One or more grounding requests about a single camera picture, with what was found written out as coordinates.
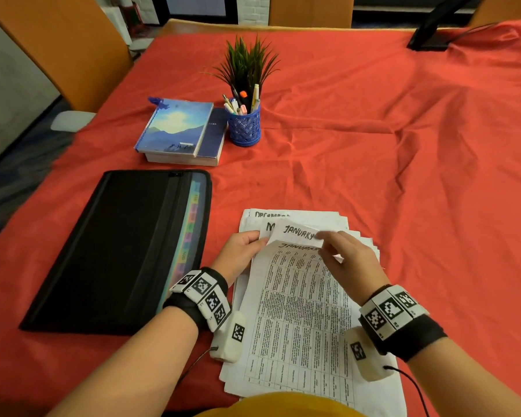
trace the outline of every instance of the yellow shirt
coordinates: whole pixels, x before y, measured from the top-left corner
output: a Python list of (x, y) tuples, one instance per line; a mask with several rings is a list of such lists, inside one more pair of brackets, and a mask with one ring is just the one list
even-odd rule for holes
[(364, 417), (345, 405), (320, 396), (299, 392), (275, 392), (245, 398), (229, 408), (215, 408), (197, 417)]

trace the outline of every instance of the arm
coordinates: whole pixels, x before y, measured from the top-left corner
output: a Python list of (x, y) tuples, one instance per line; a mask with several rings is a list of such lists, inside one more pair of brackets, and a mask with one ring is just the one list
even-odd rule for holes
[[(232, 235), (212, 268), (231, 286), (267, 239), (259, 231)], [(193, 350), (198, 329), (179, 308), (167, 307), (95, 370), (49, 417), (153, 417), (162, 414)]]
[[(320, 256), (357, 304), (365, 304), (388, 277), (372, 250), (345, 232), (323, 231)], [(340, 254), (339, 263), (334, 255)], [(419, 351), (407, 363), (441, 417), (521, 417), (521, 397), (487, 372), (449, 338)]]

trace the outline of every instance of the white sensor device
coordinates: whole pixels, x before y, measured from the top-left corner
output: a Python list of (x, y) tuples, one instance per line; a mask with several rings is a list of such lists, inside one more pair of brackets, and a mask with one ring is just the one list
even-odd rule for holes
[(243, 350), (243, 337), (245, 336), (245, 315), (238, 310), (233, 310), (229, 318), (214, 333), (210, 357), (226, 363), (236, 363), (241, 357)]
[(374, 382), (394, 373), (393, 370), (384, 368), (384, 366), (396, 366), (393, 355), (390, 353), (381, 355), (362, 327), (348, 329), (345, 338), (363, 379)]

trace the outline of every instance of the wire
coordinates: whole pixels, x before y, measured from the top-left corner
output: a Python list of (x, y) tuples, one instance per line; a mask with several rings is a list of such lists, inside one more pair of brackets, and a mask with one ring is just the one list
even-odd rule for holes
[(452, 43), (454, 41), (457, 41), (459, 38), (463, 38), (466, 35), (469, 35), (469, 34), (472, 34), (472, 33), (475, 33), (475, 32), (480, 32), (481, 30), (486, 30), (486, 29), (489, 29), (491, 27), (494, 27), (498, 23), (500, 23), (500, 22), (499, 21), (495, 21), (494, 23), (488, 23), (486, 25), (480, 25), (480, 26), (477, 26), (476, 28), (468, 29), (465, 32), (460, 33), (459, 35), (454, 36), (452, 39), (450, 39), (448, 41), (448, 44), (450, 44), (450, 43)]
[(181, 381), (189, 374), (189, 372), (191, 372), (191, 369), (193, 369), (195, 367), (195, 364), (197, 364), (199, 362), (199, 360), (202, 359), (206, 353), (211, 352), (211, 351), (216, 351), (216, 350), (218, 350), (218, 347), (212, 347), (212, 348), (209, 348), (208, 350), (206, 350), (204, 353), (202, 353), (199, 356), (199, 358), (196, 359), (195, 362), (193, 364), (191, 364), (185, 372), (183, 372), (183, 374), (179, 377), (178, 382), (175, 384), (175, 386), (177, 387), (181, 383)]
[(384, 366), (384, 368), (388, 369), (388, 370), (395, 370), (396, 372), (401, 373), (403, 376), (405, 376), (407, 379), (409, 379), (413, 383), (413, 385), (415, 385), (415, 387), (417, 388), (417, 392), (419, 392), (419, 396), (421, 397), (421, 402), (423, 403), (424, 413), (426, 414), (427, 417), (430, 417), (428, 410), (427, 410), (427, 405), (424, 402), (423, 392), (421, 392), (421, 390), (419, 389), (419, 385), (417, 385), (417, 382), (415, 382), (415, 379), (413, 379), (411, 376), (409, 376), (403, 370), (396, 369), (395, 367)]

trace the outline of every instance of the pen holder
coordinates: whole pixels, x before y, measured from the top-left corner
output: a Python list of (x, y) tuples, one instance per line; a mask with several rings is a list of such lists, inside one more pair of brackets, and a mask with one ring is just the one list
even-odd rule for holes
[(229, 113), (229, 138), (234, 145), (247, 147), (255, 145), (261, 139), (261, 106), (246, 116), (237, 116)]

